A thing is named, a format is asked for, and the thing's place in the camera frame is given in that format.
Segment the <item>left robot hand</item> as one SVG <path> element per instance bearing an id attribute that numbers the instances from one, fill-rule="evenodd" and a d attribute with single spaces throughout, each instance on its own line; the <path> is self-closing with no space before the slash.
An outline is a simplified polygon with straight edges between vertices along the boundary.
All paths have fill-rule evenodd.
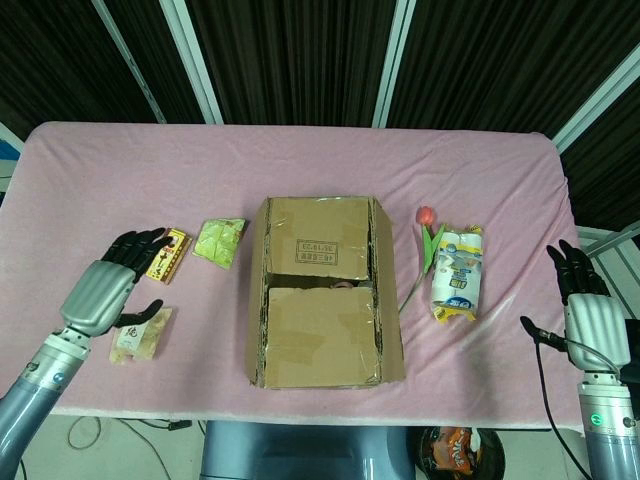
<path id="1" fill-rule="evenodd" d="M 138 313 L 123 309 L 156 255 L 169 244 L 163 228 L 118 236 L 106 253 L 89 265 L 65 299 L 60 309 L 65 326 L 86 337 L 98 337 L 113 328 L 150 320 L 163 307 L 161 299 Z"/>

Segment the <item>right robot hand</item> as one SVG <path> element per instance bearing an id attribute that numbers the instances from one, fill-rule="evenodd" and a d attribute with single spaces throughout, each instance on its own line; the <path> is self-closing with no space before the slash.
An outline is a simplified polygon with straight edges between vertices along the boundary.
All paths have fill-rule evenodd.
<path id="1" fill-rule="evenodd" d="M 616 379 L 631 361 L 621 302 L 613 297 L 591 260 L 565 240 L 549 245 L 564 313 L 562 336 L 536 326 L 522 316 L 520 323 L 537 344 L 568 355 L 584 372 L 606 372 Z"/>

